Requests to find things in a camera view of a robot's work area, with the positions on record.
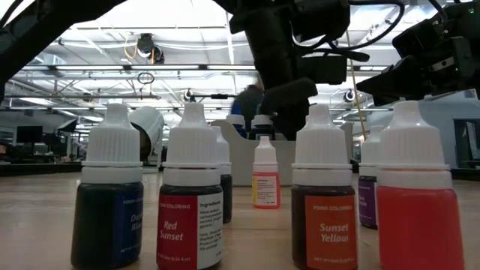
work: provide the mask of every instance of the dropper bottle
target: dropper bottle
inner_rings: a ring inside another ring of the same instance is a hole
[[[358,177],[358,216],[363,227],[377,229],[377,164],[380,162],[380,132],[383,126],[370,128],[370,136],[361,145]]]
[[[223,256],[224,195],[217,134],[201,103],[185,104],[169,138],[158,202],[158,268],[210,269]]]
[[[357,269],[355,190],[345,133],[313,105],[292,165],[292,258],[300,269]]]
[[[143,184],[140,133],[125,105],[109,104],[93,127],[76,192],[71,263],[117,269],[138,259],[142,245]]]
[[[230,146],[222,136],[221,127],[212,127],[217,133],[217,162],[220,165],[220,186],[223,189],[223,224],[232,220],[233,182]]]
[[[269,136],[261,136],[255,148],[252,177],[253,207],[279,209],[281,203],[277,151]]]
[[[417,101],[394,105],[378,171],[380,263],[385,270],[464,269],[460,217],[440,132]]]

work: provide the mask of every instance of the wooden table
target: wooden table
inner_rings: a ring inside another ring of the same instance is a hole
[[[79,173],[0,178],[0,269],[70,269],[71,234]],[[159,175],[145,175],[142,253],[125,269],[157,269]],[[480,182],[455,181],[466,269],[480,269]],[[252,208],[251,189],[236,188],[233,221],[224,227],[221,269],[290,270],[290,190],[279,210]],[[359,269],[379,267],[377,231],[360,227]]]

